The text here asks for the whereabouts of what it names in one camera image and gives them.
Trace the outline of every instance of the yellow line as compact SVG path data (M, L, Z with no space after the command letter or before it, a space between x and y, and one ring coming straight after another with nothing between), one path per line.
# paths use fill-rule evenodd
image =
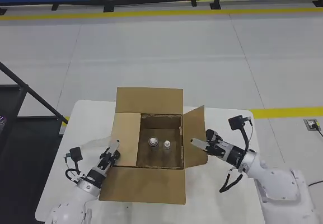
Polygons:
M112 13L71 13L0 16L0 21L9 20L55 20L77 18L114 18L138 16L184 16L184 15L219 15L219 14L289 14L323 12L323 8L272 8L272 9L240 9L240 10L174 10L174 11L140 11L140 12L112 12Z
M70 116L65 116L65 118L67 119L67 120L69 120L71 117Z
M314 108L251 109L254 118L291 118L298 116L323 116L323 106Z

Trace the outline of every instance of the power outlet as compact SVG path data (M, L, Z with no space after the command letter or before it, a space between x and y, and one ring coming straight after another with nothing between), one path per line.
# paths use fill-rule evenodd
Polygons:
M317 129L315 129L315 128L312 127L313 124L317 124L318 125L318 129L319 130L322 130L320 128L319 122L315 118L303 119L303 121L305 122L307 129L310 130L310 131L317 131Z

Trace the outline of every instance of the white bottle cap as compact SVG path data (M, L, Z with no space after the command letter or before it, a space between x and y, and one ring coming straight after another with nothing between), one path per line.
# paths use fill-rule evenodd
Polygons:
M166 140L166 141L163 143L163 145L165 146L165 148L169 148L169 147L170 147L170 145L171 145L171 143L170 143L168 140Z
M156 144L157 141L156 141L155 137L152 137L149 139L149 142L150 142L150 144Z

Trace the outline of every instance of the cardboard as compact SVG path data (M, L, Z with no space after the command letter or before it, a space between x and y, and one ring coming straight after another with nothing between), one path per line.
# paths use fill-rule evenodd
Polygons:
M121 156L119 166L135 166L138 155L138 142L141 114L115 114L111 139L119 140Z
M183 112L182 90L118 88L112 139L120 159L105 179L99 200L185 204L185 168L207 163L190 140L205 140L204 107ZM159 147L152 150L148 139ZM162 148L171 142L169 151Z
M185 168L206 164L207 154L191 144L192 138L206 141L205 134L205 107L196 108L183 116L184 121L184 161Z
M99 200L185 204L185 170L113 167Z

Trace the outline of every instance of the box flap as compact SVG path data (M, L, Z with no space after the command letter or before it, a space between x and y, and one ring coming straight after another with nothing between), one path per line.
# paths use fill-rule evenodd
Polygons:
M207 163L207 153L190 142L192 138L206 141L204 111L204 106L201 106L182 116L185 168Z
M176 88L123 88L116 93L116 113L182 114L182 90Z
M120 140L119 166L135 166L138 156L138 142L141 114L115 113L111 139Z
M185 204L185 170L113 167L99 200Z

